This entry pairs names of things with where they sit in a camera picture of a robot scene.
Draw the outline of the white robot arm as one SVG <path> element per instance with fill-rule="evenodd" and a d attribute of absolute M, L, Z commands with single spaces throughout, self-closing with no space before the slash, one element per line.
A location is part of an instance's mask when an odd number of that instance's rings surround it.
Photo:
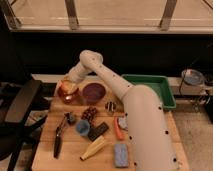
<path fill-rule="evenodd" d="M 72 83 L 95 72 L 122 101 L 136 171 L 178 171 L 178 161 L 157 93 L 146 85 L 133 85 L 103 64 L 100 53 L 83 50 L 69 70 Z"/>

